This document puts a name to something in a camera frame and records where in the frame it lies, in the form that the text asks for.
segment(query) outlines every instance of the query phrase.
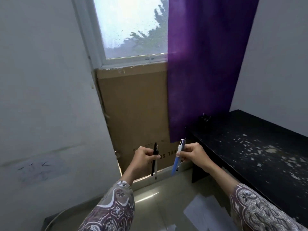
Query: blue pen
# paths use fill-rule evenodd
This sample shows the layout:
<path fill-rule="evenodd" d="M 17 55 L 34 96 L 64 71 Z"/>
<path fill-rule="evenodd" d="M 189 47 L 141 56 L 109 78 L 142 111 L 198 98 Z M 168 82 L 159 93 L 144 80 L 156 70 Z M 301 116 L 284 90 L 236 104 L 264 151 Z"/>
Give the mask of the blue pen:
<path fill-rule="evenodd" d="M 186 143 L 186 139 L 181 139 L 180 144 L 179 144 L 179 147 L 177 148 L 177 153 L 184 150 L 185 143 Z M 175 157 L 174 164 L 173 164 L 173 167 L 172 167 L 172 173 L 171 173 L 171 175 L 174 175 L 174 174 L 175 174 L 175 171 L 178 170 L 179 164 L 180 164 L 180 163 L 181 163 L 181 162 L 180 162 L 180 157 L 179 157 L 179 156 L 176 156 L 176 157 Z"/>

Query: hand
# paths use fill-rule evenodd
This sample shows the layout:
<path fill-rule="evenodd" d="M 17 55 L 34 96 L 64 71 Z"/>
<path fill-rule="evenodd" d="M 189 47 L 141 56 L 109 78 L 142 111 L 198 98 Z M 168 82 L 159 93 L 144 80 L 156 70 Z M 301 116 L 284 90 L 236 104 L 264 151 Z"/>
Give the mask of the hand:
<path fill-rule="evenodd" d="M 184 146 L 184 151 L 178 152 L 176 155 L 180 156 L 183 160 L 191 160 L 195 165 L 199 166 L 207 173 L 210 173 L 212 167 L 216 165 L 199 143 L 186 144 Z"/>
<path fill-rule="evenodd" d="M 135 151 L 133 160 L 121 179 L 132 185 L 133 181 L 140 177 L 142 171 L 148 166 L 149 162 L 161 159 L 161 155 L 153 155 L 153 151 L 154 150 L 150 148 L 139 147 Z"/>

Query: black table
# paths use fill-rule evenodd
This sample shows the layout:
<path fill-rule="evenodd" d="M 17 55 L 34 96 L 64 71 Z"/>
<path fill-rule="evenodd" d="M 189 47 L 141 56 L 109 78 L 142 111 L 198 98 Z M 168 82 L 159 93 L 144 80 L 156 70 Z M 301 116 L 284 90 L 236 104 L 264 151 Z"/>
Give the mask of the black table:
<path fill-rule="evenodd" d="M 210 158 L 308 227 L 308 138 L 235 110 L 188 128 Z M 204 177 L 194 165 L 193 181 Z"/>

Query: white wall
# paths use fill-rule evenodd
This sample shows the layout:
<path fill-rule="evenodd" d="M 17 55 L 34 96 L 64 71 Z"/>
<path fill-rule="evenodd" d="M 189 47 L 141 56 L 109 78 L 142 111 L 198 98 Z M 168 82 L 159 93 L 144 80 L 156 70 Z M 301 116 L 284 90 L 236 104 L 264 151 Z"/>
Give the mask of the white wall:
<path fill-rule="evenodd" d="M 235 109 L 308 136 L 308 0 L 260 0 Z"/>
<path fill-rule="evenodd" d="M 20 187 L 8 166 L 51 151 L 69 173 Z M 0 0 L 0 229 L 40 230 L 119 177 L 71 0 Z"/>

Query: left hand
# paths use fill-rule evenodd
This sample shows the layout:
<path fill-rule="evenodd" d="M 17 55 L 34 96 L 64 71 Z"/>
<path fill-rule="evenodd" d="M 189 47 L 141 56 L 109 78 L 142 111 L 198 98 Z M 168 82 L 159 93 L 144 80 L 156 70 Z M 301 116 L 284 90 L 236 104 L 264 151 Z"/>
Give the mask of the left hand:
<path fill-rule="evenodd" d="M 148 166 L 149 162 L 161 158 L 160 155 L 153 155 L 153 151 L 153 149 L 146 147 L 139 147 L 135 151 L 134 158 L 127 168 L 127 170 L 132 172 L 134 180 L 140 176 L 142 171 Z"/>

